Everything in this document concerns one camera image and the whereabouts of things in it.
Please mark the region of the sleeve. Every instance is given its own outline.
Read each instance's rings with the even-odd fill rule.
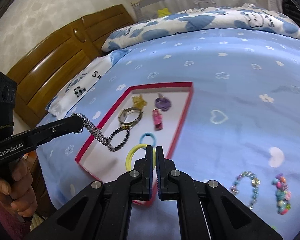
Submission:
[[[13,240],[22,240],[30,232],[31,221],[21,223],[0,203],[0,223]]]

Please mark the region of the bed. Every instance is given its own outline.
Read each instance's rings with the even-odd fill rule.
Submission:
[[[120,17],[115,15],[119,10]],[[231,18],[232,13],[246,22],[225,24],[223,20]],[[34,127],[79,112],[98,124],[127,87],[192,81],[192,104],[172,157],[176,166],[196,180],[216,179],[227,188],[242,171],[256,173],[262,186],[253,211],[284,239],[293,239],[300,231],[297,26],[282,14],[251,4],[234,10],[195,8],[133,25],[122,6],[93,17],[90,21],[91,16],[83,17],[58,30],[59,38],[49,36],[8,73],[18,83],[16,112],[25,122]],[[189,18],[200,19],[200,24]],[[169,21],[174,29],[167,27]],[[102,58],[107,66],[102,77],[87,84],[77,101],[64,106],[60,102],[66,92],[83,83],[85,67],[89,68],[87,73],[97,67],[100,62],[95,57],[105,55],[102,50],[109,53]],[[74,161],[88,137],[84,130],[37,150],[43,179],[56,208],[93,180]],[[293,208],[284,216],[277,214],[275,187],[271,185],[279,173],[284,173],[293,194]],[[240,187],[237,197],[248,203],[248,182]],[[148,209],[134,207],[129,239],[141,236],[179,239],[175,203],[155,200]]]

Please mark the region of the black bead bracelet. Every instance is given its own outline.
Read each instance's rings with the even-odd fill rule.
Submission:
[[[124,130],[123,127],[120,127],[120,128],[118,128],[117,130],[115,130],[115,131],[109,136],[109,140],[111,141],[112,138],[113,138],[117,133],[119,133],[119,132],[121,132],[121,131],[123,131],[123,130]],[[128,138],[129,138],[129,136],[130,136],[130,127],[127,127],[126,130],[127,130],[126,136],[124,137],[122,143],[118,144],[118,145],[114,148],[114,152],[120,150],[120,149],[126,144],[126,142],[128,141]]]

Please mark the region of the blue hair tie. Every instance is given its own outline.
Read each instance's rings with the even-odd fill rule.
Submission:
[[[139,140],[139,144],[142,144],[142,143],[143,143],[142,140],[143,140],[143,138],[146,137],[146,136],[150,136],[150,137],[153,139],[152,147],[154,148],[155,145],[157,144],[157,141],[156,141],[156,139],[155,139],[155,136],[154,136],[152,133],[150,133],[150,132],[146,132],[146,133],[144,133],[143,135],[141,135],[140,140]]]

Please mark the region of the yellow hair clip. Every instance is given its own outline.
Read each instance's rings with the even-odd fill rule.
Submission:
[[[167,7],[162,9],[162,10],[158,10],[158,18],[167,16],[167,15],[170,15],[170,14],[171,14],[171,12],[169,12],[169,9]]]
[[[147,105],[147,101],[143,99],[141,94],[139,96],[132,97],[132,101],[133,101],[133,107],[136,107],[140,110],[142,110],[142,108]]]

